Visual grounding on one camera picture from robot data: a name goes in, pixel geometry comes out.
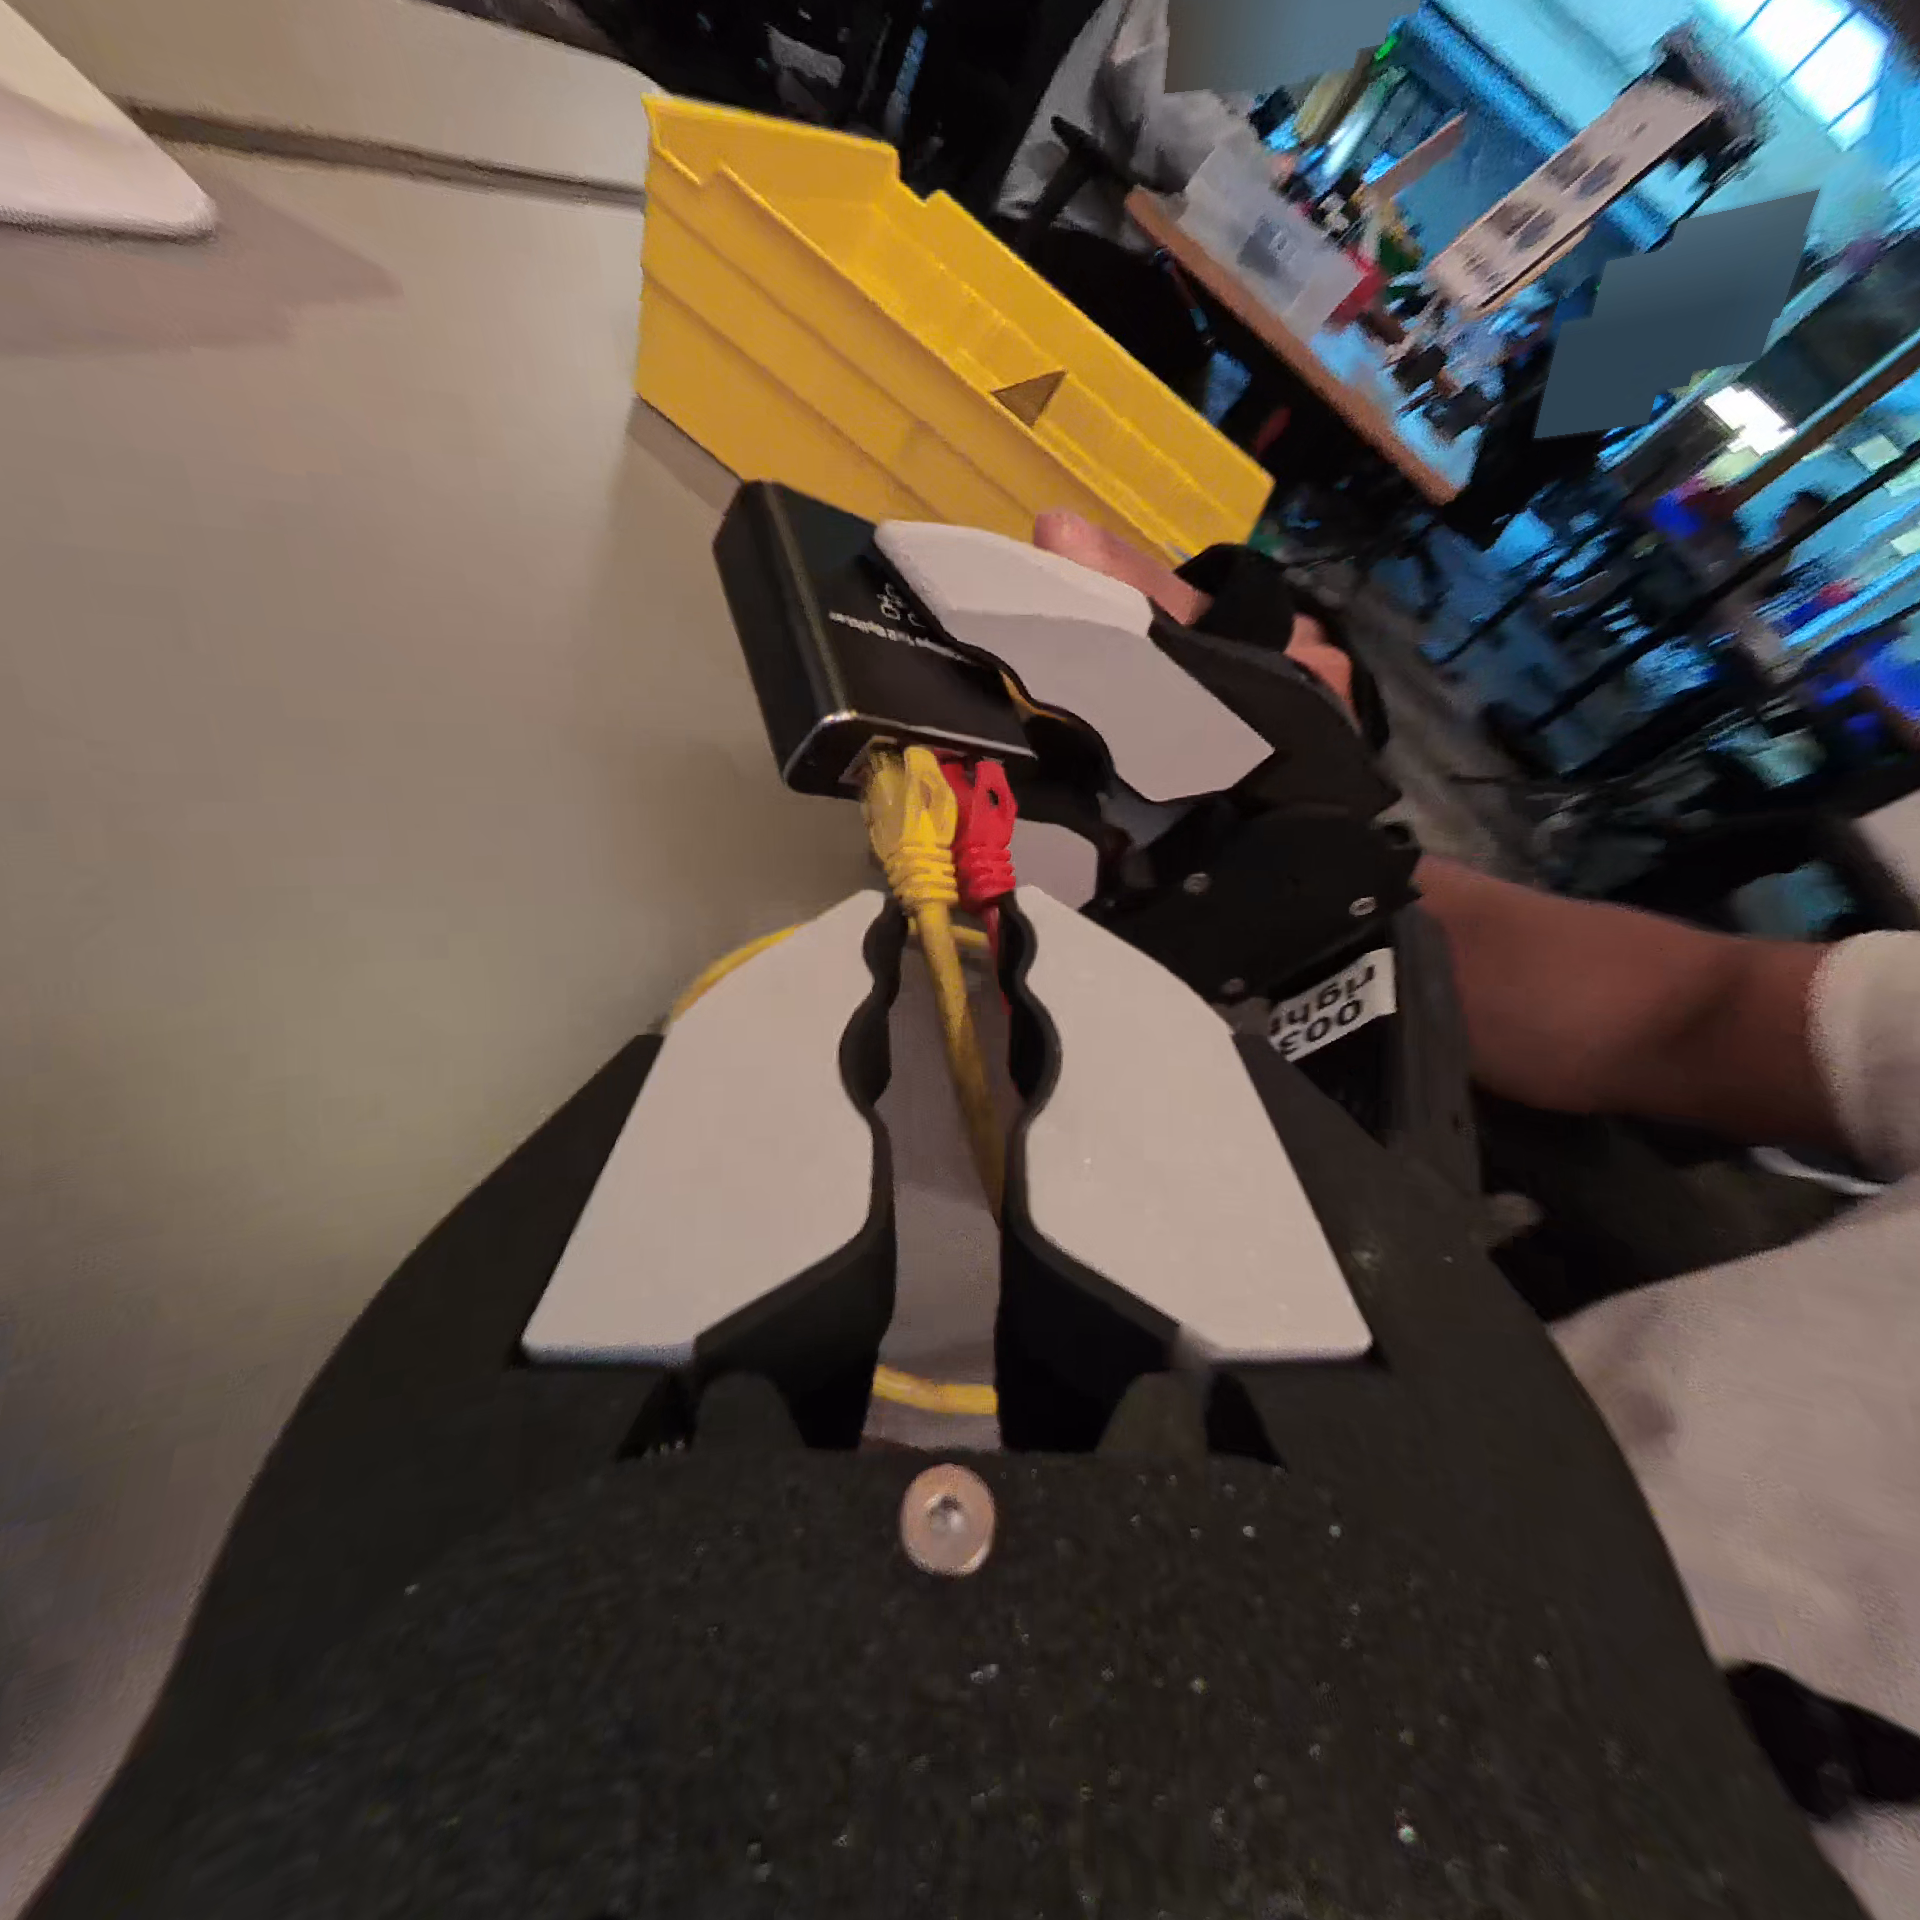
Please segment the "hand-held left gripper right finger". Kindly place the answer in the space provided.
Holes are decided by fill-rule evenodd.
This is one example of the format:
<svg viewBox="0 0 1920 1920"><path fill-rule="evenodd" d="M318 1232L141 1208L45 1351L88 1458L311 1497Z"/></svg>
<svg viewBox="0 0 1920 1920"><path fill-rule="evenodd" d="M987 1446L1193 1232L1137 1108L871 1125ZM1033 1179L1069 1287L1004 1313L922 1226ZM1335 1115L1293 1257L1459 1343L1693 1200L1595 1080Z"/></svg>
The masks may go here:
<svg viewBox="0 0 1920 1920"><path fill-rule="evenodd" d="M1038 886L1002 916L993 1325L1005 1449L1093 1449L1137 1380L1352 1365L1376 1338L1224 1019Z"/></svg>

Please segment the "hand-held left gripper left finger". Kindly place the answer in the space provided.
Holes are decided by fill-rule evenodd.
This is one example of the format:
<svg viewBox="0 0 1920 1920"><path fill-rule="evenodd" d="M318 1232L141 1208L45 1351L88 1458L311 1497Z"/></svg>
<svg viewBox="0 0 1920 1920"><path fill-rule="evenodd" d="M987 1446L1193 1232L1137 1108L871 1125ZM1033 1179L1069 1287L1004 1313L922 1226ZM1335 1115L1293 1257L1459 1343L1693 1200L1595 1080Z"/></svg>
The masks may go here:
<svg viewBox="0 0 1920 1920"><path fill-rule="evenodd" d="M891 1079L903 916L858 890L657 1039L520 1337L529 1367L770 1382L855 1449L897 1305Z"/></svg>

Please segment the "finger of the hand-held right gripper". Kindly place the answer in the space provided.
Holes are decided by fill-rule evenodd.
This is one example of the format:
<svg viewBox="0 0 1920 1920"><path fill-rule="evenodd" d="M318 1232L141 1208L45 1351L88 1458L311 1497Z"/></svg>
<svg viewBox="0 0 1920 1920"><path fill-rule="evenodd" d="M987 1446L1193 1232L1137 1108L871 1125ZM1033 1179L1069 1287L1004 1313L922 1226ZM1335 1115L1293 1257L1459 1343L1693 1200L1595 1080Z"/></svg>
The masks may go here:
<svg viewBox="0 0 1920 1920"><path fill-rule="evenodd" d="M1036 708L1097 736L1115 781L1151 804L1234 788L1274 746L1156 644L1147 596L1029 542L917 520L875 551L956 642L1005 668Z"/></svg>

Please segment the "black ethernet adapter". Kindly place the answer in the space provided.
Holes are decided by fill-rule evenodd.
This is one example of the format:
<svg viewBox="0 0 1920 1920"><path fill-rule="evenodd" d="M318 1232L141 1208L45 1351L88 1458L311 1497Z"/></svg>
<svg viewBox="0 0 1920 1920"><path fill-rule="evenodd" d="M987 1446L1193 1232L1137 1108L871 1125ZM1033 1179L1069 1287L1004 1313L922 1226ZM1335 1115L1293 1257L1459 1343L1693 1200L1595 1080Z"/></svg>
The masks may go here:
<svg viewBox="0 0 1920 1920"><path fill-rule="evenodd" d="M780 783L858 800L875 755L1031 768L999 668L959 646L881 561L875 527L777 483L732 494L712 558Z"/></svg>

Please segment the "yellow storage bin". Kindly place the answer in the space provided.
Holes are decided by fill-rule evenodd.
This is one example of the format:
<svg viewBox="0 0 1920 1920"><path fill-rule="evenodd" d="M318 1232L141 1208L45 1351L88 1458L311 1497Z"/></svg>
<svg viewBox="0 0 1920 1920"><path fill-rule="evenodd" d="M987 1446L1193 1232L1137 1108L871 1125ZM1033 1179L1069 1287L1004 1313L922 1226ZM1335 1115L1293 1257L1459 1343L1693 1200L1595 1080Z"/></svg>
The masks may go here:
<svg viewBox="0 0 1920 1920"><path fill-rule="evenodd" d="M1024 540L1074 513L1181 565L1272 479L891 147L646 110L635 397L739 483Z"/></svg>

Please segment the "person's right forearm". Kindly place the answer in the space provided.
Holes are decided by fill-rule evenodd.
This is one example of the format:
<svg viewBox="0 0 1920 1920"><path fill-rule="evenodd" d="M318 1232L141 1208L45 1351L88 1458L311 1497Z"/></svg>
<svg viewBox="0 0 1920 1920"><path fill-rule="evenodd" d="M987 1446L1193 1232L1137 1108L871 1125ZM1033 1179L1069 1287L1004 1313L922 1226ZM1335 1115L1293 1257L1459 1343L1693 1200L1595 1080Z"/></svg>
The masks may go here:
<svg viewBox="0 0 1920 1920"><path fill-rule="evenodd" d="M1476 1089L1745 1147L1846 1147L1811 1042L1826 945L1561 899L1424 854Z"/></svg>

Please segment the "person's right hand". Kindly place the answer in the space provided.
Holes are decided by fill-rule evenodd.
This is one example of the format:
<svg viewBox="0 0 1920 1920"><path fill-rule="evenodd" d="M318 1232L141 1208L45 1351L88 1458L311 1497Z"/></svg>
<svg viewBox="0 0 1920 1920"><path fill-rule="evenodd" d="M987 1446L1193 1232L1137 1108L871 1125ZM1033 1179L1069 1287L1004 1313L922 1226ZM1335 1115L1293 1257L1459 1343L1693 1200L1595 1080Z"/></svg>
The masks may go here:
<svg viewBox="0 0 1920 1920"><path fill-rule="evenodd" d="M1049 511L1038 516L1031 542L1046 555L1137 591L1180 628L1282 655L1323 685L1348 714L1358 712L1348 652L1284 580L1278 565L1259 555L1228 549L1225 561L1208 574L1213 587L1224 589L1224 595L1216 595L1205 583L1189 583L1159 558L1075 513Z"/></svg>

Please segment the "wooden table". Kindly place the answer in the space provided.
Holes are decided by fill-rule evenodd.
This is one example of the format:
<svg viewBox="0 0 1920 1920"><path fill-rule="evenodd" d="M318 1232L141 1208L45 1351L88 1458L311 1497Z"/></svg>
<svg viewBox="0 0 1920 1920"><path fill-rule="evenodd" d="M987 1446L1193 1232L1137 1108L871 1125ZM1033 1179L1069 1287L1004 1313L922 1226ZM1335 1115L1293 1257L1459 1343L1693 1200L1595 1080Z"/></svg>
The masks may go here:
<svg viewBox="0 0 1920 1920"><path fill-rule="evenodd" d="M1276 163L1272 166L1284 199L1310 217L1359 273L1356 292L1315 333L1293 331L1181 229L1184 193L1159 197L1133 184L1123 199L1123 212L1196 307L1211 350L1246 377L1219 420L1221 431L1262 459L1280 449L1284 416L1305 414L1365 450L1429 508L1451 505L1474 476L1481 429L1466 427L1447 437L1425 420L1419 400L1393 377L1393 348L1401 338L1390 314L1379 311L1384 282L1378 267L1293 199Z"/></svg>

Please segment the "clear plastic container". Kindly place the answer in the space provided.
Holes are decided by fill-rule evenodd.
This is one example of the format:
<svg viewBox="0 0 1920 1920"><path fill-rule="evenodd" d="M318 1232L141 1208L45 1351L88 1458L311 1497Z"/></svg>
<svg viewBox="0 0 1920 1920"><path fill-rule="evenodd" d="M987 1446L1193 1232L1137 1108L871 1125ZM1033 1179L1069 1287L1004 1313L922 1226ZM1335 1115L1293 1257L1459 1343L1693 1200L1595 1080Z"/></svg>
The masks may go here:
<svg viewBox="0 0 1920 1920"><path fill-rule="evenodd" d="M1361 282L1356 263L1278 184L1274 155L1221 143L1181 190L1180 226L1297 333L1318 333Z"/></svg>

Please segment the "printed poster board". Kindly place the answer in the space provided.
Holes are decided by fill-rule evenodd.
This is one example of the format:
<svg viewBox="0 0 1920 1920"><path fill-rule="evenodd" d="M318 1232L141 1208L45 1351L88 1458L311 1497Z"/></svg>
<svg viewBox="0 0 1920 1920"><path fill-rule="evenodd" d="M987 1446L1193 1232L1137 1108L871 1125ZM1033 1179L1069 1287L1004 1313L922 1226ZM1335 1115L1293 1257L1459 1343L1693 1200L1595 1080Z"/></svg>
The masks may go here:
<svg viewBox="0 0 1920 1920"><path fill-rule="evenodd" d="M1644 75L1421 269L1421 286L1463 321L1495 314L1569 254L1658 168L1745 155L1755 107L1721 90Z"/></svg>

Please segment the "white monitor stand base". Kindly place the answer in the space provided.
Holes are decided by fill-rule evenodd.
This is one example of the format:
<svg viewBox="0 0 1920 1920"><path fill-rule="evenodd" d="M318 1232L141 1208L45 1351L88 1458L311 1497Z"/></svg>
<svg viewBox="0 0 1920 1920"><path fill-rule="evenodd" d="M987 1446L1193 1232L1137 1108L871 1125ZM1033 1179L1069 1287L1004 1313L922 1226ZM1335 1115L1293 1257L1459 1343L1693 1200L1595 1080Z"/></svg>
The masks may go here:
<svg viewBox="0 0 1920 1920"><path fill-rule="evenodd" d="M11 5L2 7L2 226L196 243L205 190Z"/></svg>

